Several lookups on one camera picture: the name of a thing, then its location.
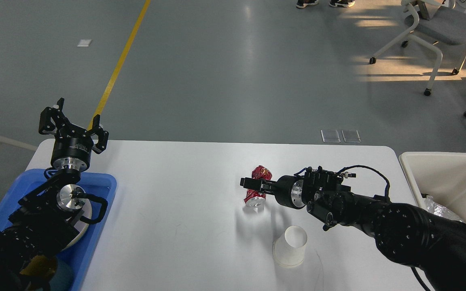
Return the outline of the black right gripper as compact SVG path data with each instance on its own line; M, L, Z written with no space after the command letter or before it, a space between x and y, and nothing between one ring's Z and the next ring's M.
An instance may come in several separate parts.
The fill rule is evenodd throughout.
M303 179L297 176L284 175L277 182L265 179L242 177L240 185L248 190L255 190L265 195L273 195L281 205L293 209L302 209Z

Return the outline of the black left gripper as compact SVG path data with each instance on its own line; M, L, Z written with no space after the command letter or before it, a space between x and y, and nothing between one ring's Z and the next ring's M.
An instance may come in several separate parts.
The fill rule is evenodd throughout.
M60 98L56 105L46 107L41 112L38 133L55 137L51 157L54 169L68 168L84 172L89 169L92 150L101 154L107 149L109 132L100 125L100 114L96 114L87 137L72 137L71 123L63 114L64 101L64 98Z

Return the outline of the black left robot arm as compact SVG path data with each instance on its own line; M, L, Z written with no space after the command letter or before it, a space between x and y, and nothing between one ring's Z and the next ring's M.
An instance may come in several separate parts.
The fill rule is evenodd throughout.
M107 212L108 201L85 192L78 182L89 169L92 152L106 149L109 133L99 114L90 129L72 124L63 113L64 101L41 112L38 128L39 134L54 136L54 174L18 201L19 208L8 217L11 226L0 231L0 291L24 291L32 284L49 291L46 280L22 271L36 256L53 258L66 249L79 234L77 222L94 225Z

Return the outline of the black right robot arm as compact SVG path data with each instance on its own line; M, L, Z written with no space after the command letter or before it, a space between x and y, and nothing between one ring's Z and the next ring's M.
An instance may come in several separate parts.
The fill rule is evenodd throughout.
M439 217L408 203L390 201L390 181L384 194L355 194L343 185L355 173L322 167L303 168L277 181L243 177L248 190L274 195L281 206L301 209L320 220L325 231L353 226L375 240L377 249L391 262L412 269L420 285L427 286L421 269L436 291L466 291L466 223Z

